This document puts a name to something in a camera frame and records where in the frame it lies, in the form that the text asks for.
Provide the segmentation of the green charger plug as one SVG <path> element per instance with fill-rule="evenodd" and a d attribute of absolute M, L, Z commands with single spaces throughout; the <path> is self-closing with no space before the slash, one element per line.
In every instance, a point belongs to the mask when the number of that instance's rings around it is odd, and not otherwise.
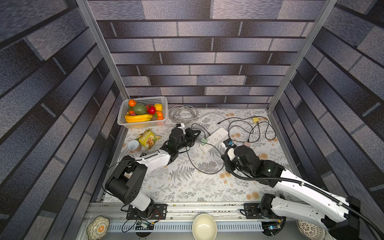
<path fill-rule="evenodd" d="M 204 146 L 205 144 L 207 144 L 208 140 L 207 139 L 201 139 L 201 145 Z"/>

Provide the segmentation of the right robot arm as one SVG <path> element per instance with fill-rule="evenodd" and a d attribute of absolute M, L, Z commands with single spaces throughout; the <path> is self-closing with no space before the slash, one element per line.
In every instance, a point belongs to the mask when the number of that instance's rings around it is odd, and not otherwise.
<path fill-rule="evenodd" d="M 222 156 L 226 170 L 244 181 L 256 181 L 301 200 L 293 203 L 266 194 L 258 205 L 261 216 L 272 219 L 288 217 L 327 231 L 336 240 L 358 240 L 360 223 L 365 222 L 382 239 L 384 233 L 361 212 L 359 199 L 331 194 L 293 174 L 271 160 L 260 160 L 246 147 L 231 145 Z"/>

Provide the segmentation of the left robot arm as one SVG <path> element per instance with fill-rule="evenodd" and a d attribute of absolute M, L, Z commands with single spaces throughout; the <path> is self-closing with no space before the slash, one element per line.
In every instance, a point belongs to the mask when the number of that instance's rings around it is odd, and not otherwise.
<path fill-rule="evenodd" d="M 116 163 L 116 168 L 105 183 L 104 191 L 125 205 L 134 207 L 137 217 L 150 218 L 155 213 L 154 200 L 141 192 L 146 175 L 174 162 L 179 151 L 193 147 L 200 134 L 200 130 L 185 129 L 178 124 L 172 129 L 169 139 L 156 152 L 139 158 L 125 156 Z"/>

